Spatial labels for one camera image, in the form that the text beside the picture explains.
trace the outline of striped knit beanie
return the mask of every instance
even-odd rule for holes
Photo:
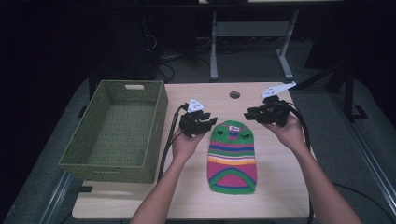
[[[213,130],[207,158],[207,179],[215,192],[249,194],[257,183],[253,132],[227,120]]]

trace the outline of forearm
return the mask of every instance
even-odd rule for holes
[[[134,213],[131,224],[164,223],[184,161],[172,161],[163,177]]]
[[[361,223],[352,207],[324,174],[307,148],[294,151],[319,223]]]

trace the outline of human hand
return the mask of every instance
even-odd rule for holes
[[[288,120],[284,127],[274,124],[263,124],[263,126],[273,132],[279,141],[292,152],[296,152],[301,148],[306,150],[302,126],[300,121],[294,116],[288,115]]]
[[[192,154],[194,154],[198,143],[206,133],[197,134],[193,138],[189,138],[182,132],[183,131],[178,128],[172,137],[172,154],[174,160],[187,161]]]

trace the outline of gray floor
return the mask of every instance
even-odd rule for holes
[[[281,67],[276,59],[275,49],[281,44],[277,41],[262,39],[238,40],[233,49],[239,52],[222,51],[218,55],[219,80],[217,82],[282,81]],[[294,81],[297,83],[312,77],[319,70],[305,69],[304,64],[312,43],[293,41],[287,58]],[[166,63],[175,70],[174,83],[209,82],[209,53],[199,54],[200,59],[179,59]],[[171,70],[161,66],[170,77]],[[376,106],[370,92],[355,82],[354,104],[361,105],[369,119],[357,120],[354,124],[346,122],[337,102],[342,91],[330,95],[324,90],[327,78],[323,78],[303,91],[291,91],[293,102],[302,111],[310,132],[312,148],[319,164],[329,178],[338,184],[359,190],[383,206],[393,218],[394,215],[381,188],[373,178],[367,162],[361,154],[361,143],[355,140],[351,131],[356,129],[386,174],[391,185],[395,186],[396,176],[396,132],[380,109]],[[70,101],[56,129],[37,161],[35,169],[27,179],[14,203],[5,223],[40,223],[46,211],[53,214],[49,223],[61,223],[73,208],[78,196],[81,180],[71,178],[70,187],[58,191],[60,206],[47,210],[51,197],[64,171],[57,165],[73,131],[78,125],[80,109],[89,102],[87,81]],[[378,206],[350,190],[340,189],[355,208],[364,223],[390,223]],[[226,223],[305,223],[306,219],[285,220],[227,220]],[[69,217],[65,223],[127,223],[128,220],[77,220]],[[210,223],[210,221],[169,221],[169,223]]]

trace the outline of rectangular storage basket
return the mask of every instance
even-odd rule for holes
[[[83,180],[153,183],[167,106],[161,81],[102,81],[59,165]]]

